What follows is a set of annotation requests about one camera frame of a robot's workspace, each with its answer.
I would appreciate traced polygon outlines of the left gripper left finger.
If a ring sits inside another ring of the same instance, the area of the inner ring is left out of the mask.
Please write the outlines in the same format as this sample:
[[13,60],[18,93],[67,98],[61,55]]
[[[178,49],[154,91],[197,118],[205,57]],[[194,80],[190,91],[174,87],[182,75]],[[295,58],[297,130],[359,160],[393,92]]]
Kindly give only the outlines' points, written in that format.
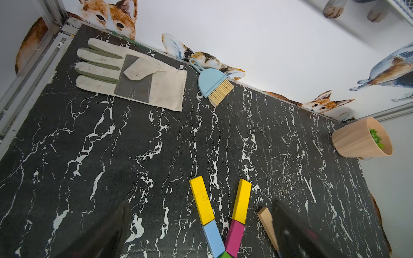
[[123,201],[57,258],[119,258],[128,236],[130,204]]

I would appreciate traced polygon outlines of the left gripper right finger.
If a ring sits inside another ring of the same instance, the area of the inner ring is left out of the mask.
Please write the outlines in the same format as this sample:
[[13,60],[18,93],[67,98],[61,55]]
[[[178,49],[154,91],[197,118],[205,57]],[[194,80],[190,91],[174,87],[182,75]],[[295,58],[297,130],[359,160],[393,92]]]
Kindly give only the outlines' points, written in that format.
[[278,199],[273,205],[273,228],[282,258],[345,257],[287,205]]

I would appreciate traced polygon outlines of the long natural wood block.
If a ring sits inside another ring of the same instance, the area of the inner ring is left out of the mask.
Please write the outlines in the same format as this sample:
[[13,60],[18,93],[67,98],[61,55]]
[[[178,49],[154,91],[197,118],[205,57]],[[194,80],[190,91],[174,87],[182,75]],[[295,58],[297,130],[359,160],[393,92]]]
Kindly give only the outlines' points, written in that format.
[[279,252],[279,246],[277,244],[277,240],[276,240],[276,236],[275,236],[275,231],[274,231],[274,227],[273,227],[273,218],[272,215],[269,211],[269,209],[267,207],[263,207],[258,213],[257,216],[261,222],[261,224],[263,225],[265,232],[267,233],[272,246],[274,247],[274,249]]

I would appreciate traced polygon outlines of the long yellow block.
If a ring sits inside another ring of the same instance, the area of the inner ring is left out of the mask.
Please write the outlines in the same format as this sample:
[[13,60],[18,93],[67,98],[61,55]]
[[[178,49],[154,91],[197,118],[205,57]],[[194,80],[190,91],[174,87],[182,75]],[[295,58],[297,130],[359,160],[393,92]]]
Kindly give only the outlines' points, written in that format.
[[252,184],[244,179],[239,180],[236,200],[232,212],[232,219],[242,224],[246,223],[248,205],[251,196]]

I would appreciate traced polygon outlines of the magenta rectangular block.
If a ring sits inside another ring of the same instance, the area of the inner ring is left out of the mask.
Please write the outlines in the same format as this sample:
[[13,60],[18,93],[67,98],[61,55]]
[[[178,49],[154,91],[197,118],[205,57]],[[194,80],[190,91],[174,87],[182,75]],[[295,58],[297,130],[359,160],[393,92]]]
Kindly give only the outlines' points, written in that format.
[[234,258],[238,256],[244,232],[244,224],[234,219],[231,220],[231,225],[224,245],[226,252]]

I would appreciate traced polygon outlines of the small green block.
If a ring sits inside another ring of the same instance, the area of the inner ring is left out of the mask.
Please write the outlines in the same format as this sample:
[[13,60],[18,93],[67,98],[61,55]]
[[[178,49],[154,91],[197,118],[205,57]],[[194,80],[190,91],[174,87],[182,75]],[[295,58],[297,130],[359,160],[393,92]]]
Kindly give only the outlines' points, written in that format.
[[223,252],[218,258],[231,258],[231,256],[227,252]]

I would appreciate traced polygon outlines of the small light blue block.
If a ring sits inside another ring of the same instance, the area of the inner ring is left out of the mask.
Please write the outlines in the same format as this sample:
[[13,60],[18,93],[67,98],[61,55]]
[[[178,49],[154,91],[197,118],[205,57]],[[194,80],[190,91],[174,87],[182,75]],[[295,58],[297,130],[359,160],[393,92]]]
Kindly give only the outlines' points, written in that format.
[[212,220],[211,222],[203,225],[203,232],[212,256],[214,258],[218,258],[225,252],[225,246],[220,236],[216,222]]

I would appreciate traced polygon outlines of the short yellow block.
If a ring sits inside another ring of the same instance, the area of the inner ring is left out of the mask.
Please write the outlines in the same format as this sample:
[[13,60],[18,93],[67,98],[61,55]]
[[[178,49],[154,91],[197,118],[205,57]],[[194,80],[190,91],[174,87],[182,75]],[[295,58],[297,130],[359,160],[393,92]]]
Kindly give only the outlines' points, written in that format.
[[191,191],[196,203],[196,208],[202,225],[206,225],[215,219],[210,199],[202,176],[189,181]]

